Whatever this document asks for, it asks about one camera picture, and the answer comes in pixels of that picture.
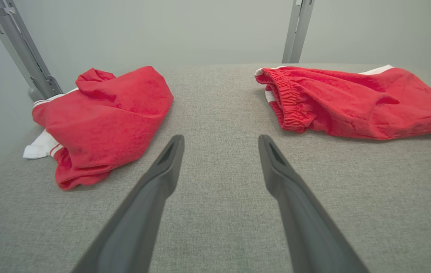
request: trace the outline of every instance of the white stripe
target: white stripe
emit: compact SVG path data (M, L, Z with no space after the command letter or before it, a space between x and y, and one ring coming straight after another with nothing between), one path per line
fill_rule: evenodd
M63 148L63 146L61 145L61 144L59 144L57 147L55 147L53 150L52 150L52 152L50 152L50 156L51 157L54 157L54 154L58 151L58 150L60 150L60 149L62 149Z
M260 68L260 69L256 70L256 73L254 73L254 76L261 76L261 75L263 74L263 69L264 69L264 67L262 67L262 68Z
M394 67L392 67L392 66L390 66L388 64L387 66L378 67L376 69L371 69L369 71L362 72L362 73L359 73L359 74L362 74L362 75L376 75L376 74L381 74L384 71L387 71L387 70L392 69L392 68L394 68Z
M276 102L275 96L273 95L272 91L264 91L264 94L266 95L266 100L268 102Z
M256 73L254 73L254 76L261 76L263 74L263 67L256 70Z
M53 136L50 133L47 133L47 130L44 129L32 144L25 147L23 158L37 159L47 157L49 156L50 151L58 144L59 142L57 142Z
M70 92L73 92L76 90L79 90L79 88L74 88L74 89L70 90L69 92L67 92L66 94L69 94ZM58 94L58 95L55 95L55 96L48 98L46 100L37 100L36 102L33 103L33 107L35 108L37 105L44 104L46 102L51 102L52 100L58 99L58 98L62 97L63 95L65 95L65 94Z

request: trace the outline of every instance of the gray fabric surface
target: gray fabric surface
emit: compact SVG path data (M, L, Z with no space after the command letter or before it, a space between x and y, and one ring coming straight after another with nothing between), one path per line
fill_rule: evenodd
M362 72L373 64L299 64ZM0 162L0 272L70 271L172 135L186 138L152 272L289 272L257 137L270 135L371 272L431 272L431 135L352 140L279 128L254 71L272 65L157 67L175 100L143 157L103 182L64 192L51 158ZM431 86L431 72L403 67Z

